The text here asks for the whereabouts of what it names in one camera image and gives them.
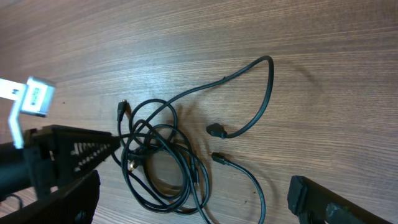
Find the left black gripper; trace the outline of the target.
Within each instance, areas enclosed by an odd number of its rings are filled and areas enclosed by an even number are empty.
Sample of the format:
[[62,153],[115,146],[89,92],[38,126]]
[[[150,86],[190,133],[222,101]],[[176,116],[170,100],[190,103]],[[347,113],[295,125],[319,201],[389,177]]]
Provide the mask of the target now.
[[38,199],[83,177],[120,148],[109,132],[51,125],[25,132],[25,145],[1,144],[1,198],[33,187]]

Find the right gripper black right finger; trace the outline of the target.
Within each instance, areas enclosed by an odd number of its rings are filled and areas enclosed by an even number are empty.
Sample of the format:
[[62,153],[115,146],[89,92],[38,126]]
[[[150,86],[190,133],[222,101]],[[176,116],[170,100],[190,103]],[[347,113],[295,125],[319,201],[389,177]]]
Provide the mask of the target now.
[[307,177],[291,177],[289,210],[300,224],[391,224]]

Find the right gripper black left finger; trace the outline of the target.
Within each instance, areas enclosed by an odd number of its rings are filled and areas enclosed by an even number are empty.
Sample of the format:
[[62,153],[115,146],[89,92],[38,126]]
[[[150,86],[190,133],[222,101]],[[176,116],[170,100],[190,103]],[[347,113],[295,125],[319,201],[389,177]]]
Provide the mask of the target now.
[[90,224],[100,197],[97,170],[47,198],[1,218],[1,224]]

